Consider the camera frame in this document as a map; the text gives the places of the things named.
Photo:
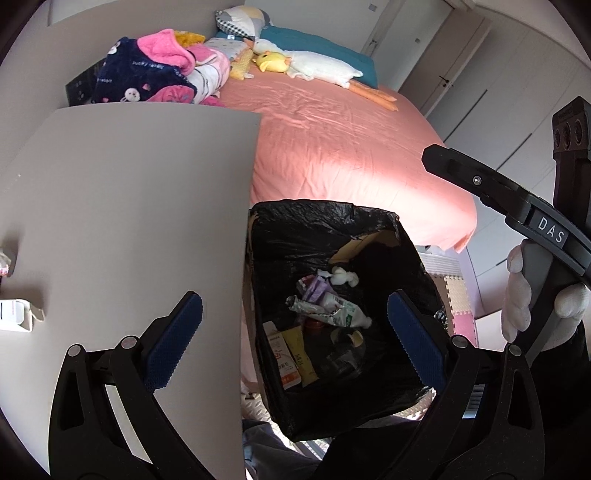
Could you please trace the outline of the white gloved right hand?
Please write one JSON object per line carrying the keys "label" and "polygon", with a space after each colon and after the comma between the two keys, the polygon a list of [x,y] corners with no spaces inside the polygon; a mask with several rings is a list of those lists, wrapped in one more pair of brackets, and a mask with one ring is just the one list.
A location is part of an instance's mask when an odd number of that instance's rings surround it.
{"label": "white gloved right hand", "polygon": [[[508,343],[513,343],[520,332],[526,331],[531,324],[530,303],[532,287],[523,275],[523,241],[515,246],[507,257],[509,278],[501,314],[502,334]],[[548,351],[565,344],[575,334],[589,306],[590,290],[583,284],[576,284],[563,289],[554,300],[554,311],[559,321],[543,347]]]}

